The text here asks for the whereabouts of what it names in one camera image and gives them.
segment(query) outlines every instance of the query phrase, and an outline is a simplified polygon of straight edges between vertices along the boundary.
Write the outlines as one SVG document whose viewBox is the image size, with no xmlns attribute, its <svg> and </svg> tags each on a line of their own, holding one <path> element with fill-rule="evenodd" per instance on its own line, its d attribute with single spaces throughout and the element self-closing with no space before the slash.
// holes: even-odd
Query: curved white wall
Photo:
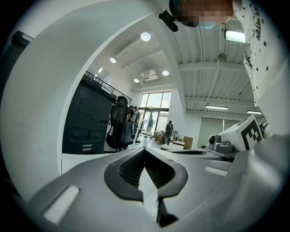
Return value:
<svg viewBox="0 0 290 232">
<path fill-rule="evenodd" d="M 0 137 L 24 200 L 61 173 L 66 114 L 86 69 L 114 37 L 153 11 L 143 1 L 86 6 L 50 24 L 21 54 L 5 87 Z"/>
</svg>

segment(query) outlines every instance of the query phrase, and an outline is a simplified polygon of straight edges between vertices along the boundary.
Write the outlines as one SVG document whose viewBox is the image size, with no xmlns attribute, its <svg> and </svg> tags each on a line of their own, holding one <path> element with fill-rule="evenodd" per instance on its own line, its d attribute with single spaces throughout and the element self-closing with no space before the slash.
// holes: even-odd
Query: railing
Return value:
<svg viewBox="0 0 290 232">
<path fill-rule="evenodd" d="M 132 98 L 128 97 L 127 95 L 125 95 L 124 93 L 120 92 L 119 90 L 116 90 L 114 87 L 110 86 L 109 84 L 107 84 L 106 82 L 102 81 L 101 79 L 95 77 L 93 74 L 91 74 L 88 71 L 86 71 L 85 75 L 87 75 L 88 77 L 90 77 L 90 78 L 94 79 L 95 81 L 99 82 L 101 84 L 101 86 L 103 88 L 105 88 L 105 90 L 107 90 L 109 93 L 113 93 L 117 97 L 124 96 L 125 98 L 127 98 L 128 104 L 131 104 Z"/>
</svg>

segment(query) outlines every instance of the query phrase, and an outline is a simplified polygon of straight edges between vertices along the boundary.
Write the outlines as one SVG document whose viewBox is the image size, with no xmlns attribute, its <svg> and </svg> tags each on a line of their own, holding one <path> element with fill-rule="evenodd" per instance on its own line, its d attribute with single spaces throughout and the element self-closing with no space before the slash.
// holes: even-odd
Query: rectangular light fixture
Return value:
<svg viewBox="0 0 290 232">
<path fill-rule="evenodd" d="M 262 114 L 260 111 L 247 111 L 249 114 Z"/>
<path fill-rule="evenodd" d="M 209 106 L 209 105 L 206 105 L 205 108 L 219 109 L 219 110 L 228 110 L 228 107 L 223 107 L 223 106 Z"/>
<path fill-rule="evenodd" d="M 245 34 L 237 31 L 225 30 L 225 39 L 228 41 L 246 43 Z"/>
</svg>

